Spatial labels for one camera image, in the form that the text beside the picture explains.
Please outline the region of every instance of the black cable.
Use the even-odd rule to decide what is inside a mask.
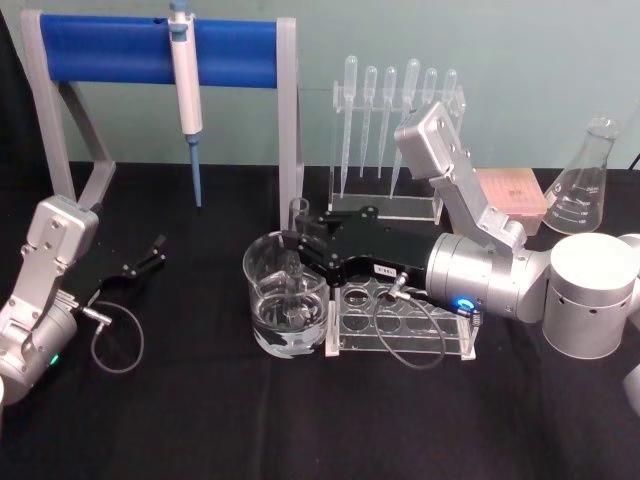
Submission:
[[[98,354],[96,353],[96,344],[98,343],[98,338],[100,337],[100,334],[102,333],[102,328],[98,328],[98,330],[96,330],[96,333],[93,336],[93,340],[91,340],[91,357],[93,357],[93,361],[96,362],[98,367],[100,367],[105,372],[112,373],[114,375],[120,375],[120,374],[123,374],[123,373],[130,372],[131,370],[133,370],[134,368],[136,368],[140,364],[140,361],[142,360],[142,357],[144,355],[144,331],[142,330],[142,325],[140,324],[140,320],[138,320],[136,318],[136,316],[133,313],[131,313],[128,309],[126,309],[125,307],[123,307],[122,305],[119,305],[117,303],[105,302],[103,300],[98,300],[97,302],[94,302],[93,305],[98,305],[98,306],[103,306],[103,307],[111,307],[111,308],[115,308],[116,310],[120,310],[122,313],[126,314],[131,319],[131,321],[135,325],[136,329],[138,330],[138,335],[140,335],[140,349],[138,350],[138,356],[136,357],[135,361],[131,365],[126,367],[126,368],[110,368],[110,367],[107,367],[98,358]]]
[[[631,162],[631,165],[629,165],[629,170],[633,170],[639,161],[640,161],[640,153],[638,154],[636,159],[633,162]]]
[[[380,302],[381,300],[385,298],[384,295],[381,295],[380,297],[378,297],[378,299],[375,302],[375,305],[373,307],[373,326],[376,329],[376,333],[378,334],[378,338],[380,339],[380,342],[382,343],[382,345],[384,346],[384,348],[386,348],[386,350],[395,357],[396,360],[398,360],[400,363],[402,363],[403,365],[412,368],[414,370],[430,370],[434,367],[437,367],[440,362],[442,362],[442,359],[444,358],[446,351],[447,351],[447,345],[446,345],[446,341],[444,338],[444,332],[442,331],[442,329],[440,328],[440,325],[438,325],[438,322],[436,322],[434,320],[434,318],[431,316],[431,314],[427,311],[426,308],[424,308],[424,306],[414,300],[413,298],[401,298],[401,297],[397,297],[401,300],[404,300],[405,302],[409,303],[410,305],[412,305],[413,307],[417,308],[418,310],[420,310],[422,313],[425,314],[425,316],[429,319],[429,321],[431,322],[431,324],[434,326],[434,328],[436,329],[436,331],[438,332],[438,336],[440,337],[440,344],[441,344],[441,348],[440,348],[440,354],[438,355],[438,357],[433,360],[432,362],[429,363],[425,363],[424,365],[417,365],[415,363],[411,363],[408,360],[405,360],[404,358],[402,358],[393,348],[391,348],[391,346],[387,343],[387,341],[384,339],[384,337],[382,336],[382,333],[380,333],[380,328],[378,327],[378,310],[380,308]]]

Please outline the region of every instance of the gray stand frame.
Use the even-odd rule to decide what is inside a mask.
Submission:
[[[56,84],[51,80],[47,52],[40,28],[41,16],[42,11],[40,10],[23,10],[21,23],[27,77],[38,113],[51,183],[56,194],[76,201],[62,125],[58,97],[60,95],[71,112],[93,160],[93,171],[78,200],[81,206],[90,208],[102,201],[116,165],[95,124],[91,121],[78,86],[74,83],[64,82]],[[289,203],[294,198],[302,196],[304,180],[295,18],[278,18],[276,20],[276,68],[278,78],[279,213],[280,228],[286,229]]]

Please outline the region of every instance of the blue horizontal bar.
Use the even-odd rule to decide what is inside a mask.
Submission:
[[[164,18],[46,15],[40,20],[55,82],[172,84]],[[276,24],[195,23],[201,85],[276,88]]]

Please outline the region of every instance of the white label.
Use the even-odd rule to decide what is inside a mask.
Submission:
[[[378,275],[384,275],[386,277],[396,278],[398,273],[395,268],[383,267],[382,265],[373,264],[373,271]]]

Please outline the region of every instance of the teal wall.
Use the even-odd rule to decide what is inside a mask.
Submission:
[[[464,143],[478,166],[564,166],[594,115],[631,117],[640,79],[637,0],[193,0],[200,17],[298,19],[303,154],[325,165],[332,145],[331,87],[354,54],[360,72],[410,57],[465,88]],[[166,16],[162,0],[0,0],[17,48],[21,8],[83,14]],[[84,84],[117,161],[186,162],[175,91],[168,86]],[[274,164],[276,97],[271,91],[205,88],[205,163]],[[65,119],[73,160],[87,152]],[[640,151],[631,132],[612,167]]]

